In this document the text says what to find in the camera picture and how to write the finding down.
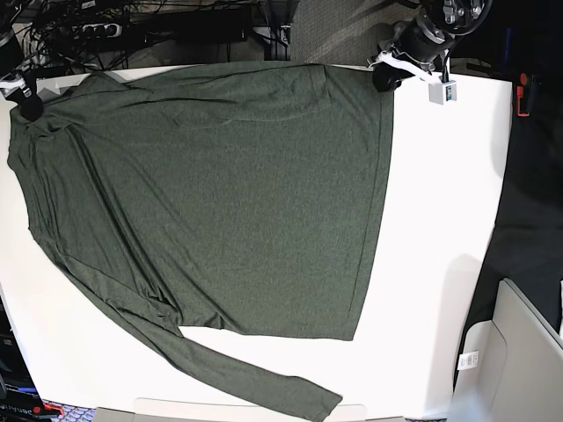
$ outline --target white tabletop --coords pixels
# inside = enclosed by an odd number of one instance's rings
[[[120,72],[125,79],[162,69]],[[494,226],[510,128],[510,84],[469,76],[458,101],[428,102],[409,79],[395,94],[391,172],[368,296],[354,341],[244,337],[185,328],[219,352],[298,375],[363,404],[369,418],[444,415],[457,346]],[[82,77],[40,86],[78,84]],[[0,101],[0,285],[44,399],[134,411],[139,397],[246,404],[173,369],[98,311],[27,230],[7,166],[9,109]]]

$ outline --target wire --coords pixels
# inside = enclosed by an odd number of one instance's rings
[[[155,6],[155,10],[140,12],[142,6]],[[22,43],[27,48],[27,63],[31,67],[48,68],[61,66],[69,73],[91,70],[112,70],[128,67],[129,58],[136,51],[146,47],[153,47],[171,40],[173,33],[159,35],[150,33],[143,28],[142,21],[134,21],[132,14],[158,14],[164,7],[189,8],[190,11],[225,10],[229,8],[258,7],[261,12],[262,4],[258,0],[215,0],[209,4],[188,4],[181,0],[125,0],[119,7],[90,8],[82,10],[77,0],[58,0],[41,3],[33,23],[22,28]],[[134,50],[124,50],[100,53],[96,40],[85,40],[81,37],[83,25],[92,22],[111,21],[120,24],[124,29],[137,28],[144,33],[146,42]],[[272,42],[283,43],[274,32],[276,39]],[[227,46],[227,60],[231,59],[231,44]]]
[[[411,2],[411,0],[397,0],[397,3],[409,9],[418,9],[420,7],[420,3]]]
[[[22,33],[23,31],[27,30],[29,31],[31,29],[31,25],[26,25],[23,28],[21,28],[19,31],[15,32],[14,35],[18,35],[20,33]]]
[[[271,11],[273,9],[271,0],[267,0],[267,4],[268,4],[268,7],[270,8],[270,11]],[[267,14],[262,10],[262,8],[258,8],[258,11],[259,11],[260,15],[263,17],[263,19],[266,20],[266,24],[267,24],[268,28],[270,28],[270,32],[274,35],[274,38],[276,39],[276,41],[278,43],[281,43],[282,45],[284,45],[287,48],[288,45],[285,44],[282,41],[282,39],[280,38],[280,35],[278,34],[279,27],[275,22],[275,15],[272,13],[272,18],[273,18],[274,23],[270,24],[270,20],[267,18]]]
[[[442,82],[448,82],[450,80],[450,70],[448,69],[448,60],[450,59],[451,53],[454,51],[454,48],[456,48],[457,45],[459,45],[459,43],[463,38],[464,38],[463,36],[459,37],[456,40],[456,42],[452,44],[450,49],[448,49],[448,53],[445,55],[445,57],[442,60]]]
[[[282,44],[285,48],[289,48],[289,45],[283,42],[282,40],[277,40],[276,38],[267,37],[266,35],[262,35],[261,33],[257,33],[256,31],[254,31],[254,33],[259,37],[261,37],[261,39],[263,40],[277,42],[278,44]]]

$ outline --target black cable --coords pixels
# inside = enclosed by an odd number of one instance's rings
[[[397,0],[397,3],[409,9],[418,9],[420,7],[420,3],[411,2],[411,0]]]
[[[102,61],[99,51],[92,45],[95,40],[84,40],[80,37],[80,31],[83,25],[91,23],[95,18],[111,19],[122,26],[136,25],[131,21],[131,10],[135,10],[138,5],[155,5],[155,11],[149,11],[148,14],[159,13],[165,5],[172,7],[189,7],[191,11],[208,11],[215,8],[228,9],[232,7],[247,7],[258,6],[260,3],[252,2],[250,0],[216,0],[212,4],[185,4],[180,1],[175,3],[168,0],[140,0],[130,1],[122,4],[120,7],[108,7],[106,9],[87,9],[82,10],[76,0],[61,0],[56,3],[49,1],[42,2],[38,15],[36,16],[31,28],[27,29],[25,36],[29,39],[30,54],[39,56],[39,63],[33,63],[36,68],[42,68],[55,64],[57,61],[67,67],[69,71],[75,72],[76,69],[87,71],[89,69],[110,70],[118,69],[119,66],[128,67],[129,57],[138,50],[153,47],[156,44],[170,40],[172,35],[150,37],[150,42],[147,42],[143,47],[135,51],[119,52],[109,62]],[[281,42],[277,33],[274,33],[277,40],[270,39],[272,42]],[[230,60],[231,46],[227,47],[228,60]],[[48,63],[43,66],[40,63],[48,57]]]
[[[278,44],[282,44],[285,48],[288,48],[289,45],[286,44],[285,42],[283,42],[282,40],[277,40],[276,38],[271,38],[271,37],[267,37],[266,35],[262,35],[261,33],[257,33],[254,31],[254,33],[256,35],[258,35],[259,37],[261,37],[261,39],[263,40],[267,40],[267,41],[272,41],[272,42],[277,42]]]
[[[21,28],[19,31],[15,32],[14,35],[18,35],[20,33],[22,33],[23,31],[27,30],[29,31],[31,29],[31,25],[28,26],[24,26],[23,28]]]
[[[267,0],[268,3],[268,7],[270,8],[270,11],[272,11],[272,4],[270,0]],[[285,44],[282,39],[280,38],[280,35],[278,34],[278,27],[276,26],[275,21],[273,23],[270,23],[269,19],[266,16],[266,12],[262,10],[262,7],[258,8],[258,12],[260,13],[261,17],[266,21],[266,24],[268,26],[268,28],[270,28],[270,32],[274,35],[274,38],[276,39],[277,42],[282,43],[284,46],[287,46],[287,44]],[[275,15],[272,12],[272,18],[273,20],[275,20]]]
[[[450,71],[448,70],[448,60],[451,57],[451,53],[454,51],[454,48],[457,47],[457,45],[461,42],[461,40],[464,37],[459,37],[458,39],[456,39],[456,42],[454,44],[451,45],[450,49],[448,50],[448,53],[445,55],[445,57],[443,58],[442,61],[442,82],[448,82],[450,80]]]

